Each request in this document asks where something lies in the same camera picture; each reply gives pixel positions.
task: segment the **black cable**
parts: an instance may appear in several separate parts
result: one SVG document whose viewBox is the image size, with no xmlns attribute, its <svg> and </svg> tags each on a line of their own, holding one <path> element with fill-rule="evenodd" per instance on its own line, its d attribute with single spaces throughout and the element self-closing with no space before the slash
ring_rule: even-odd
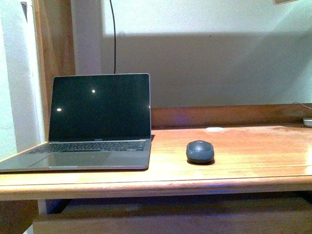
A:
<svg viewBox="0 0 312 234">
<path fill-rule="evenodd" d="M 116 26 L 115 26 L 115 16 L 114 16 L 112 0 L 109 0 L 109 2 L 111 4 L 113 23 L 114 23 L 114 74 L 116 74 Z"/>
</svg>

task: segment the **computer mouse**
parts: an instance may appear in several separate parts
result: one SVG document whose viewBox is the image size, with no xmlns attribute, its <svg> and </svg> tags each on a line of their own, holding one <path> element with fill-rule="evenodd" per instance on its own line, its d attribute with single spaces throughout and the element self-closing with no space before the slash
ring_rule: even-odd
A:
<svg viewBox="0 0 312 234">
<path fill-rule="evenodd" d="M 210 164 L 214 161 L 214 148 L 209 142 L 196 140 L 188 143 L 186 156 L 189 163 Z"/>
</svg>

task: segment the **laptop keyboard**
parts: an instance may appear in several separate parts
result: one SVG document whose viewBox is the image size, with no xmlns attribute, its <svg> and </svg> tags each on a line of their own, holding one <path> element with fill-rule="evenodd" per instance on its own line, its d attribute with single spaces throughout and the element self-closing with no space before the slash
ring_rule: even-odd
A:
<svg viewBox="0 0 312 234">
<path fill-rule="evenodd" d="M 111 151 L 143 151 L 145 141 L 108 141 L 108 142 L 79 142 L 57 143 L 50 147 L 38 147 L 28 154 L 65 153 L 65 152 L 111 152 Z"/>
</svg>

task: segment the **white cable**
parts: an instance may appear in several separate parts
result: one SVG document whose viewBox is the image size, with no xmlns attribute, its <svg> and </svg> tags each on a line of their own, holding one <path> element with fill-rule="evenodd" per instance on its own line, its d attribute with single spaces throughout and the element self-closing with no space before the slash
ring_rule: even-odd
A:
<svg viewBox="0 0 312 234">
<path fill-rule="evenodd" d="M 305 104 L 302 104 L 300 102 L 294 102 L 293 104 L 300 104 L 300 105 L 304 106 L 305 108 L 312 109 L 312 107 L 306 106 Z"/>
</svg>

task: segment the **laptop trackpad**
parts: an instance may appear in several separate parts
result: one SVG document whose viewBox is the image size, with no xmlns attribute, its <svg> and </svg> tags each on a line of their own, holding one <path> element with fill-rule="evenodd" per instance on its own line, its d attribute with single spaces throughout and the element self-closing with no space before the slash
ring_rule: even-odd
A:
<svg viewBox="0 0 312 234">
<path fill-rule="evenodd" d="M 110 152 L 50 154 L 30 168 L 102 166 L 110 154 Z"/>
</svg>

